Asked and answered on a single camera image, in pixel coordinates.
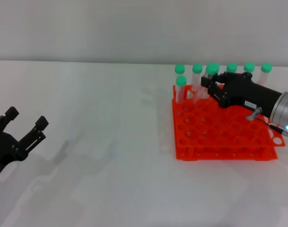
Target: test tube rack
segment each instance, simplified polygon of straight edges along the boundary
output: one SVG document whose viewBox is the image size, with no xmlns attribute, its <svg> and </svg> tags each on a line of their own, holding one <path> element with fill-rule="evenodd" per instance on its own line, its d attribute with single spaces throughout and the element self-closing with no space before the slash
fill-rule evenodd
<svg viewBox="0 0 288 227">
<path fill-rule="evenodd" d="M 186 85 L 183 103 L 177 104 L 173 86 L 172 111 L 177 159 L 277 159 L 275 147 L 285 146 L 282 136 L 257 119 L 246 120 L 252 111 L 241 106 L 220 108 L 211 97 L 194 103 L 191 98 L 194 94 L 191 85 Z"/>
</svg>

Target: green cap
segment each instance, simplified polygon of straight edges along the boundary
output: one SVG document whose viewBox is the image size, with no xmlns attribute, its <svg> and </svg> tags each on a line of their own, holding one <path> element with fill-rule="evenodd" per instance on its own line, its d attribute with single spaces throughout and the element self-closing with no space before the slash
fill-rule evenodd
<svg viewBox="0 0 288 227">
<path fill-rule="evenodd" d="M 244 66 L 244 70 L 245 72 L 250 72 L 252 73 L 254 71 L 255 65 L 252 62 L 248 62 L 246 63 L 246 65 Z"/>
<path fill-rule="evenodd" d="M 194 64 L 192 66 L 192 72 L 199 74 L 202 71 L 203 71 L 203 66 L 200 63 Z"/>
<path fill-rule="evenodd" d="M 229 63 L 227 65 L 227 72 L 236 72 L 237 71 L 237 64 L 235 63 Z"/>
<path fill-rule="evenodd" d="M 185 72 L 185 66 L 182 65 L 182 64 L 176 65 L 174 71 L 175 71 L 177 74 L 183 74 L 183 73 Z"/>
<path fill-rule="evenodd" d="M 272 70 L 272 65 L 270 63 L 266 62 L 266 63 L 262 64 L 262 71 L 263 72 L 269 73 L 269 72 L 271 72 L 271 70 Z"/>
<path fill-rule="evenodd" d="M 186 85 L 186 83 L 187 83 L 186 77 L 184 77 L 184 76 L 178 76 L 177 77 L 177 85 L 178 86 L 183 87 Z"/>
<path fill-rule="evenodd" d="M 220 65 L 216 62 L 213 62 L 213 65 L 214 65 L 214 69 L 216 70 L 216 73 L 218 73 L 220 70 Z"/>
<path fill-rule="evenodd" d="M 220 66 L 219 64 L 217 63 L 214 63 L 214 62 L 210 62 L 208 65 L 207 65 L 207 68 L 206 68 L 206 72 L 209 74 L 209 75 L 214 75 L 214 74 L 217 74 L 219 72 L 219 69 L 220 69 Z"/>
</svg>

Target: test tube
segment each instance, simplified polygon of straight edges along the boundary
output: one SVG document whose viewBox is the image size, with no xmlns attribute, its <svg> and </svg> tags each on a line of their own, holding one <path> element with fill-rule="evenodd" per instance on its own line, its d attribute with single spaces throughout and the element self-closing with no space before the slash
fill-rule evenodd
<svg viewBox="0 0 288 227">
<path fill-rule="evenodd" d="M 185 72 L 185 66 L 182 64 L 176 65 L 175 69 L 174 69 L 175 73 L 176 73 L 176 78 L 178 76 L 182 76 Z"/>
<path fill-rule="evenodd" d="M 184 76 L 178 76 L 176 81 L 176 103 L 182 104 L 184 101 L 184 91 L 187 79 Z"/>
<path fill-rule="evenodd" d="M 208 65 L 206 66 L 204 77 L 208 77 L 208 69 L 209 69 L 209 67 L 212 67 L 212 64 L 213 64 L 212 62 L 209 62 Z"/>
<path fill-rule="evenodd" d="M 226 69 L 226 71 L 227 72 L 231 72 L 231 73 L 236 73 L 236 71 L 237 71 L 237 64 L 235 64 L 235 63 L 229 63 L 228 65 L 227 65 L 227 69 Z"/>
<path fill-rule="evenodd" d="M 254 68 L 255 68 L 254 63 L 252 63 L 252 62 L 247 62 L 247 63 L 245 64 L 245 66 L 244 66 L 244 71 L 245 71 L 245 72 L 253 73 Z"/>
<path fill-rule="evenodd" d="M 272 70 L 272 65 L 270 63 L 266 62 L 266 63 L 262 64 L 261 74 L 260 74 L 258 82 L 257 82 L 259 85 L 264 86 L 264 84 L 267 81 L 267 77 L 268 77 L 269 73 L 271 72 L 271 70 Z"/>
<path fill-rule="evenodd" d="M 204 77 L 212 78 L 213 75 L 219 72 L 220 65 L 214 62 L 210 62 L 206 67 Z M 199 87 L 194 95 L 193 102 L 196 103 L 201 98 L 208 98 L 208 91 L 206 87 Z"/>
<path fill-rule="evenodd" d="M 200 75 L 203 71 L 203 66 L 199 63 L 194 64 L 192 67 L 192 81 L 191 81 L 191 90 L 192 91 L 197 91 L 199 88 L 199 80 L 200 80 Z"/>
</svg>

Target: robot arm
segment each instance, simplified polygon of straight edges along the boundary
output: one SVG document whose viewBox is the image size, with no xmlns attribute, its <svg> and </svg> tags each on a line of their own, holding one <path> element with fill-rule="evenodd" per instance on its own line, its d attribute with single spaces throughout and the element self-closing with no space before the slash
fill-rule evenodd
<svg viewBox="0 0 288 227">
<path fill-rule="evenodd" d="M 211 79 L 202 77 L 201 85 L 208 88 L 208 94 L 220 107 L 240 105 L 253 110 L 247 117 L 248 120 L 252 121 L 262 114 L 273 123 L 268 125 L 270 128 L 288 136 L 288 92 L 280 93 L 255 84 L 251 78 L 252 74 L 248 72 L 224 72 L 214 75 Z"/>
<path fill-rule="evenodd" d="M 3 132 L 8 123 L 18 115 L 19 112 L 16 108 L 10 107 L 6 111 L 5 116 L 0 116 L 0 173 L 7 164 L 13 161 L 25 160 L 28 153 L 45 139 L 42 131 L 49 123 L 43 116 L 38 119 L 32 130 L 20 141 L 17 141 L 10 134 Z"/>
</svg>

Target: white tabletop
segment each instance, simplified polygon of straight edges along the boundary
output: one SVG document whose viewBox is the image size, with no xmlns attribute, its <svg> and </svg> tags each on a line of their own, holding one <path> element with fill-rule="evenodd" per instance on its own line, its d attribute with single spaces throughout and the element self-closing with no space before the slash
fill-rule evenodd
<svg viewBox="0 0 288 227">
<path fill-rule="evenodd" d="M 0 61 L 0 115 L 20 112 L 6 132 L 20 139 L 41 115 L 50 123 L 0 175 L 0 226 L 288 227 L 288 143 L 268 162 L 175 159 L 173 72 Z M 266 86 L 288 91 L 288 68 L 274 67 Z"/>
</svg>

